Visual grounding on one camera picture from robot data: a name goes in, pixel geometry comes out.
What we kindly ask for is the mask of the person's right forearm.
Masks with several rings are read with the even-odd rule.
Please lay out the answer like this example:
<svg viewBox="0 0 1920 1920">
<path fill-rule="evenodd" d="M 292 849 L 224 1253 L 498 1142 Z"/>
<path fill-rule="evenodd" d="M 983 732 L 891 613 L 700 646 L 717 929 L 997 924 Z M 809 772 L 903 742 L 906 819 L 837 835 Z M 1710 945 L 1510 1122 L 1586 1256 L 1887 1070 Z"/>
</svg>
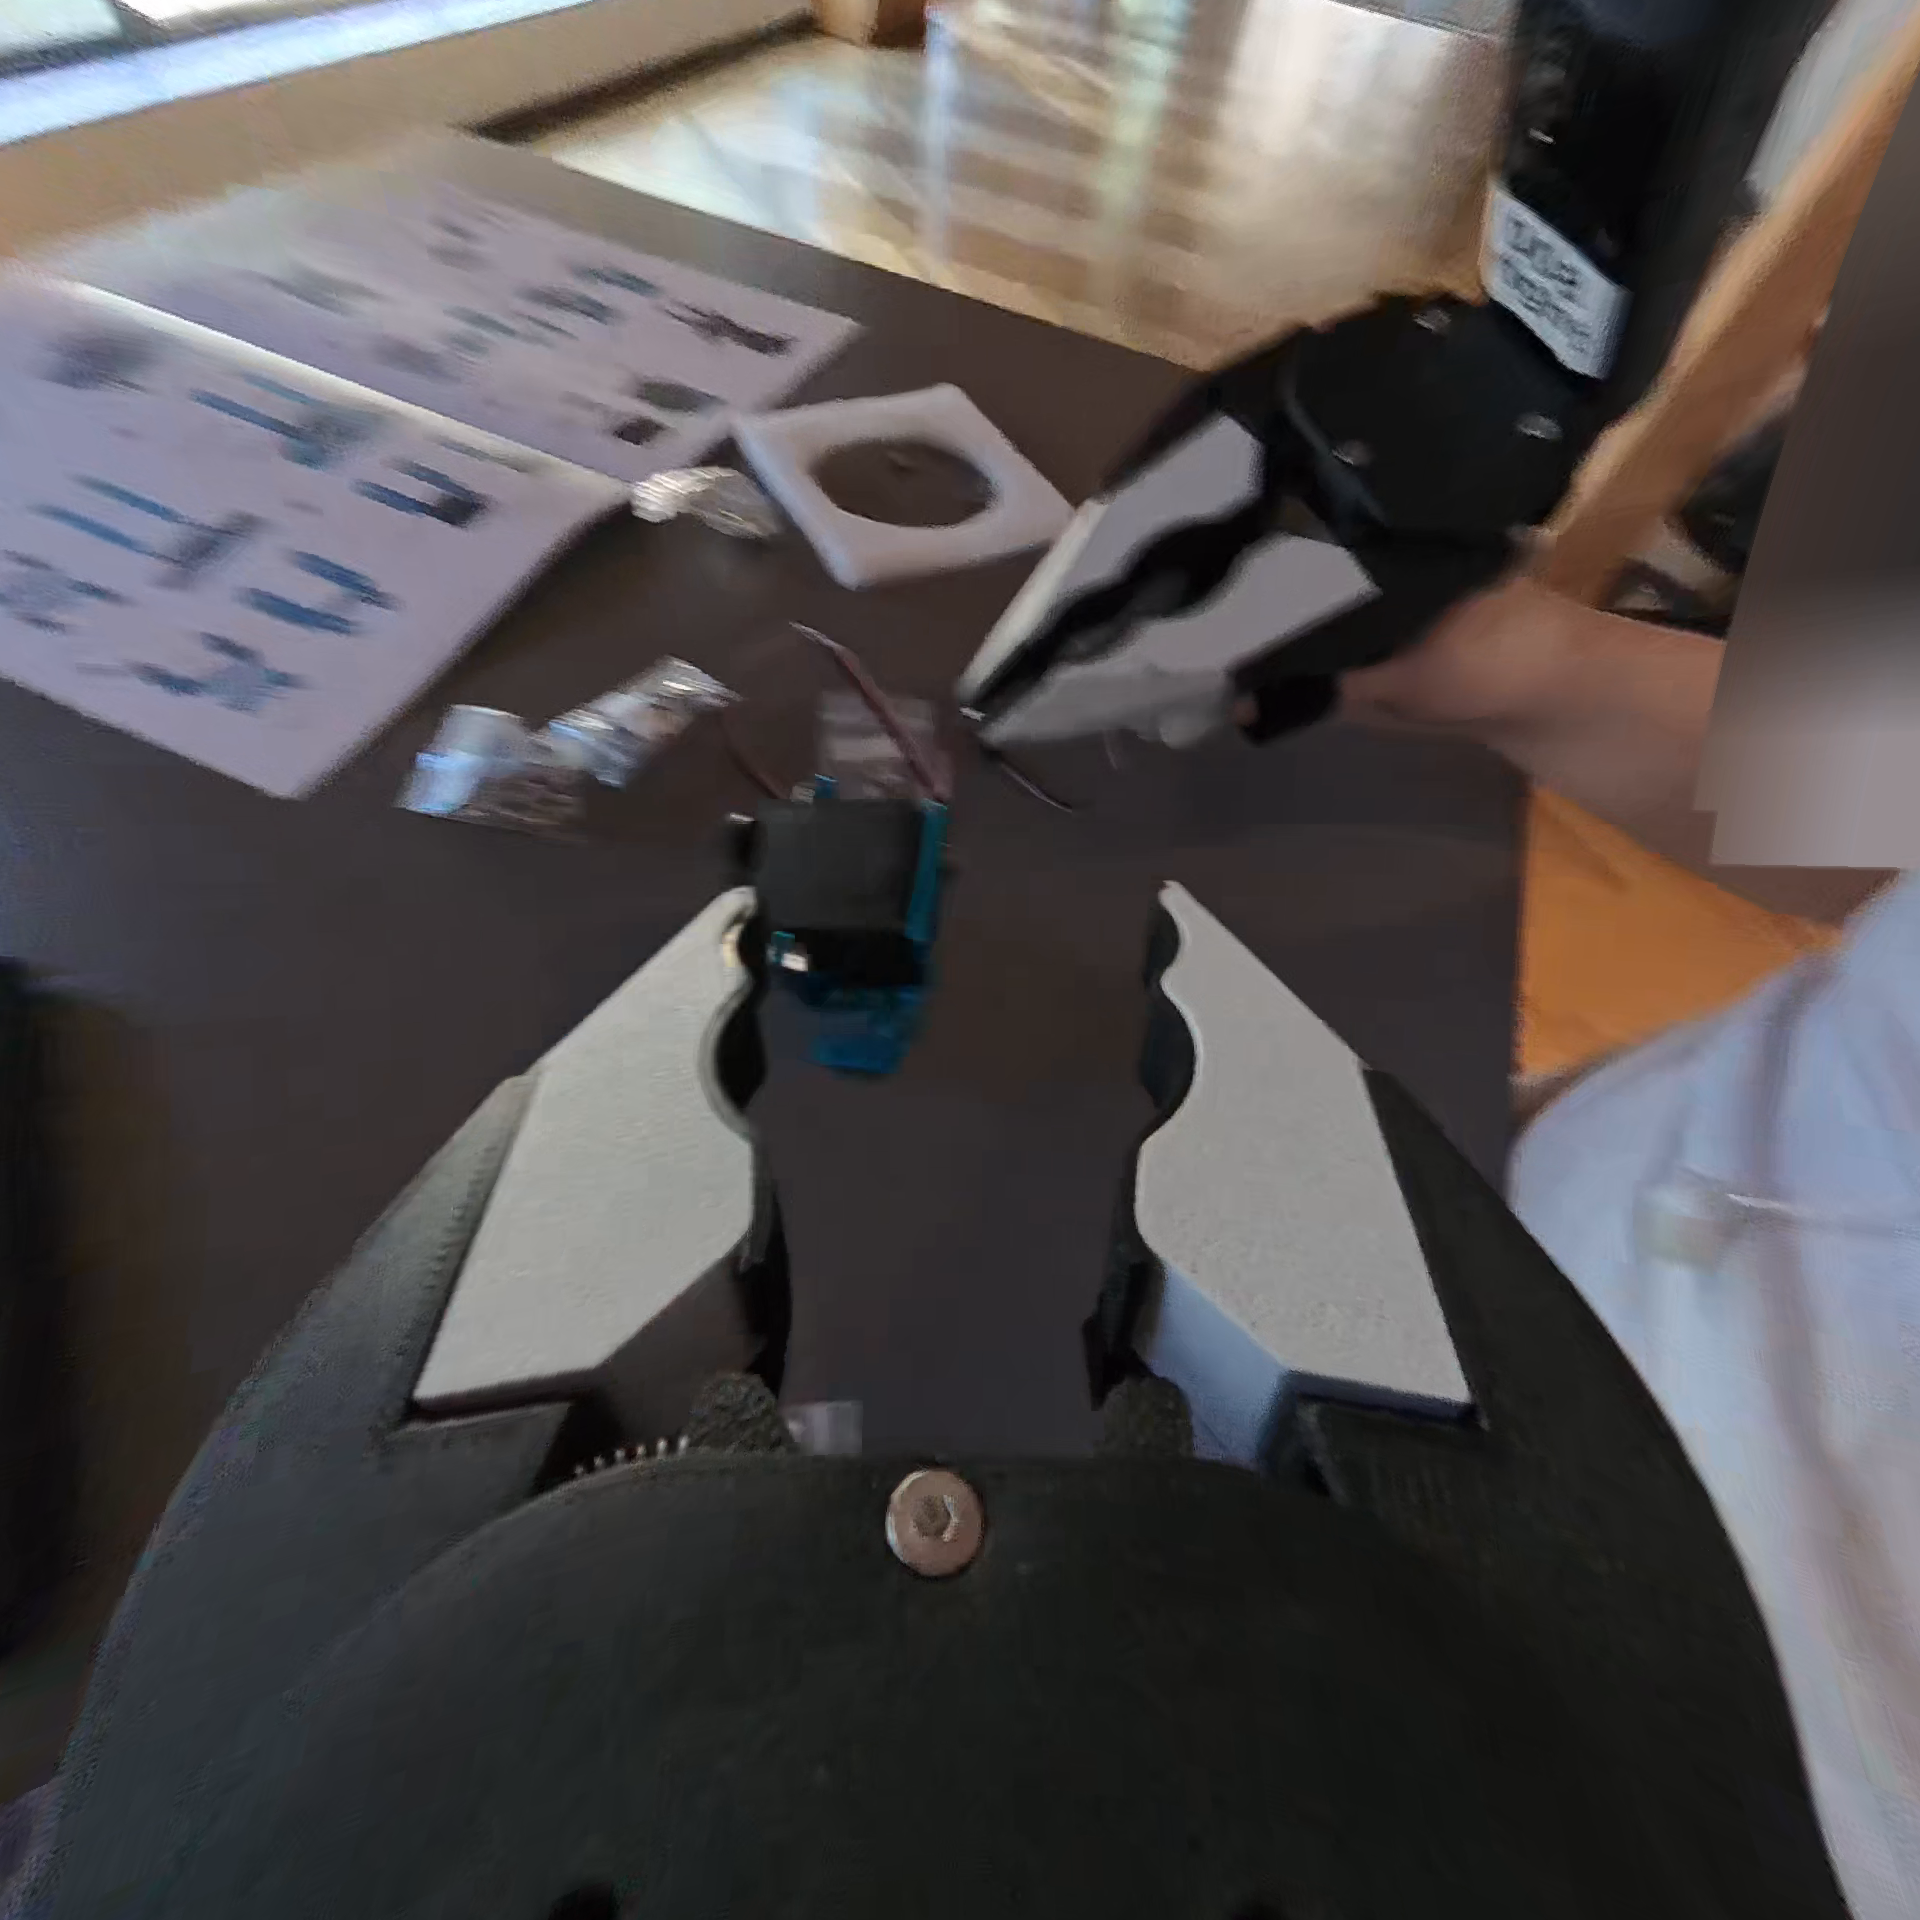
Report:
<svg viewBox="0 0 1920 1920">
<path fill-rule="evenodd" d="M 1567 663 L 1553 784 L 1651 836 L 1695 809 L 1726 643 L 1582 608 Z"/>
</svg>

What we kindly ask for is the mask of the black servo with blue bracket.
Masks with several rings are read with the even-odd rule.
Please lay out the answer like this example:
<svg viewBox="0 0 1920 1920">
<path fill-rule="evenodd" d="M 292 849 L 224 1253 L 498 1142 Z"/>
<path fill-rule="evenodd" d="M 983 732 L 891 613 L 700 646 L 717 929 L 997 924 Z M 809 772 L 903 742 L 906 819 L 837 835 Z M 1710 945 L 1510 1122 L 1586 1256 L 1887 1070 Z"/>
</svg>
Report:
<svg viewBox="0 0 1920 1920">
<path fill-rule="evenodd" d="M 821 1068 L 888 1078 L 919 1040 L 948 824 L 943 800 L 862 796 L 824 776 L 730 816 L 732 876 L 752 894 L 748 972 L 801 1010 Z"/>
</svg>

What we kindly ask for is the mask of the white instruction booklet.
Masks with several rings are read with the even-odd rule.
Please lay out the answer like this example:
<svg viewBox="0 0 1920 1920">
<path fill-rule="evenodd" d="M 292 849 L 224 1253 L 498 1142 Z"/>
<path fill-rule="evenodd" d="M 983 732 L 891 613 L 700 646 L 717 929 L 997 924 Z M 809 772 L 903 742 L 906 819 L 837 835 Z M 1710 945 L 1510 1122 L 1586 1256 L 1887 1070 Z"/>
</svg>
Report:
<svg viewBox="0 0 1920 1920">
<path fill-rule="evenodd" d="M 4 686 L 272 798 L 858 321 L 451 181 L 4 264 Z"/>
</svg>

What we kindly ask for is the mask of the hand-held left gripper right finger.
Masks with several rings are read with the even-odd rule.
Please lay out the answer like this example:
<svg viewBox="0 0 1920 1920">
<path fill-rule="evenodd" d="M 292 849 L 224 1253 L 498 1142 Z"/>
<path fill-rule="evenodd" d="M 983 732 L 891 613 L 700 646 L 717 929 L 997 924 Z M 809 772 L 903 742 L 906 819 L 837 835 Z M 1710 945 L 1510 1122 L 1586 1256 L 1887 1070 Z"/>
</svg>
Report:
<svg viewBox="0 0 1920 1920">
<path fill-rule="evenodd" d="M 1153 1377 L 1194 1417 L 1471 1413 L 1355 1048 L 1173 881 L 1142 988 L 1148 1119 L 1085 1322 L 1095 1404 Z"/>
</svg>

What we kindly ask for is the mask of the person's right hand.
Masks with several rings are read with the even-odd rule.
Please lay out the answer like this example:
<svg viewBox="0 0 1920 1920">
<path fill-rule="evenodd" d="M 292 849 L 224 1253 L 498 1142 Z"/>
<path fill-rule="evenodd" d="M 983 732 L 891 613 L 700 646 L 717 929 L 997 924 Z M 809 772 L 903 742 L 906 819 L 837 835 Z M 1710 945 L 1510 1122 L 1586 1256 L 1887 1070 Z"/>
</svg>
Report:
<svg viewBox="0 0 1920 1920">
<path fill-rule="evenodd" d="M 1612 618 L 1527 578 L 1455 605 L 1405 653 L 1339 681 L 1339 719 L 1465 741 L 1529 774 L 1568 774 L 1591 747 L 1595 669 Z"/>
</svg>

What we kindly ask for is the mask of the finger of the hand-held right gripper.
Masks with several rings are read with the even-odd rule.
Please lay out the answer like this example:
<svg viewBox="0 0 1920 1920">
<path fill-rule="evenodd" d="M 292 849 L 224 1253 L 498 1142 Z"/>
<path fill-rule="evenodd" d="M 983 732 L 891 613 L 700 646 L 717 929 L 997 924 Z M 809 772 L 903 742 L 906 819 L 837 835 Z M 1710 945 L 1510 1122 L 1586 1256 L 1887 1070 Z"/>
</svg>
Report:
<svg viewBox="0 0 1920 1920">
<path fill-rule="evenodd" d="M 1100 660 L 1150 616 L 1198 600 L 1213 544 L 1260 505 L 1262 443 L 1216 416 L 1068 520 L 963 671 L 961 708 L 1015 708 L 1056 666 Z"/>
<path fill-rule="evenodd" d="M 1262 537 L 1197 597 L 1178 572 L 1097 584 L 1048 557 L 978 650 L 978 738 L 1190 745 L 1227 723 L 1240 671 L 1378 597 L 1346 549 L 1295 535 Z"/>
</svg>

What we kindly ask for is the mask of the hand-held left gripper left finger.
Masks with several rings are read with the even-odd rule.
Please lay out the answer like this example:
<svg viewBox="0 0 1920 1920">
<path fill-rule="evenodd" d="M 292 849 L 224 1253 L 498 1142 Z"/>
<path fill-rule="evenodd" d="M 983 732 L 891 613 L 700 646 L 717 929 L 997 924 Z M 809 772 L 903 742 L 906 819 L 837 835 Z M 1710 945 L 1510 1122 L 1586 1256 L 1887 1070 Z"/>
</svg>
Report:
<svg viewBox="0 0 1920 1920">
<path fill-rule="evenodd" d="M 747 1117 L 755 918 L 750 888 L 714 897 L 531 1070 L 421 1410 L 686 1413 L 714 1377 L 778 1386 L 792 1297 Z"/>
</svg>

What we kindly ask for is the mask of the dark grey desk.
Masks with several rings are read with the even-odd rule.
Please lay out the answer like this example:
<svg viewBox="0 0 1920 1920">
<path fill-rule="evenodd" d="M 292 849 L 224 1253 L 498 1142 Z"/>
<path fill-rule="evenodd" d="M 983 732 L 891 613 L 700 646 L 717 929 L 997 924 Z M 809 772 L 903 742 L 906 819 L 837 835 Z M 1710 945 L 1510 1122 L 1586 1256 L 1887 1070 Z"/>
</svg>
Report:
<svg viewBox="0 0 1920 1920">
<path fill-rule="evenodd" d="M 6 948 L 55 981 L 88 1462 L 137 1514 L 217 1417 L 64 1764 L 34 1916 L 1467 1916 L 1519 1797 L 1492 1644 L 1320 1493 L 1200 1460 L 961 1462 L 978 1561 L 899 1563 L 914 1460 L 570 1478 L 567 1404 L 415 1423 L 415 1260 L 517 1092 L 710 879 L 727 770 L 553 845 L 390 794 L 421 708 L 280 803 L 4 688 Z M 1080 1325 L 1180 879 L 1498 1163 L 1519 789 L 1324 730 L 1144 752 L 1077 822 L 967 780 L 945 997 L 891 1087 L 758 1109 L 804 1377 L 880 1436 L 1086 1439 Z"/>
</svg>

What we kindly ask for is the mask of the clear bag of small screws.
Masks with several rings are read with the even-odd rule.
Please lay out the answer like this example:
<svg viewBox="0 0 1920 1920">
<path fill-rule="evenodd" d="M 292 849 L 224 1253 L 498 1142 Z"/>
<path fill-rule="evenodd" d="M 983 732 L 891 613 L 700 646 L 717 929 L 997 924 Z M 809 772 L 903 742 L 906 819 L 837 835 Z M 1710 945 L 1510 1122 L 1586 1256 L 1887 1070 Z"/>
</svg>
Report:
<svg viewBox="0 0 1920 1920">
<path fill-rule="evenodd" d="M 922 697 L 891 697 L 893 729 L 852 686 L 821 692 L 814 772 L 845 800 L 919 803 L 950 794 L 940 717 Z"/>
</svg>

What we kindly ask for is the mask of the white shirt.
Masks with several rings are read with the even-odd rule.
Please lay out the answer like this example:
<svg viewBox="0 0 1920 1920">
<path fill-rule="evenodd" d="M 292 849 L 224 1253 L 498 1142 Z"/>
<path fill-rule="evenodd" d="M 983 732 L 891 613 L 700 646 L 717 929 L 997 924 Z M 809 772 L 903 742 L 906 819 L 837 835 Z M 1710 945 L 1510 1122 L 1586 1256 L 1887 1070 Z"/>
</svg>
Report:
<svg viewBox="0 0 1920 1920">
<path fill-rule="evenodd" d="M 1508 1202 L 1733 1539 L 1854 1916 L 1919 1913 L 1919 879 L 1586 1068 Z"/>
</svg>

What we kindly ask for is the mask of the small clear parts bag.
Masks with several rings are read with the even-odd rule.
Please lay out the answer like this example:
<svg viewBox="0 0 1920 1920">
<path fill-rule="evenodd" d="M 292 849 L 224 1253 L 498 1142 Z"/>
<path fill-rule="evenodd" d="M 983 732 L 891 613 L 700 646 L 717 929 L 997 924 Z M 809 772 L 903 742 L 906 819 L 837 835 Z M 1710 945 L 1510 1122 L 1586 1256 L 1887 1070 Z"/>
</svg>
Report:
<svg viewBox="0 0 1920 1920">
<path fill-rule="evenodd" d="M 750 472 L 727 464 L 669 469 L 628 491 L 645 525 L 699 525 L 732 540 L 772 543 L 786 526 L 778 503 Z"/>
</svg>

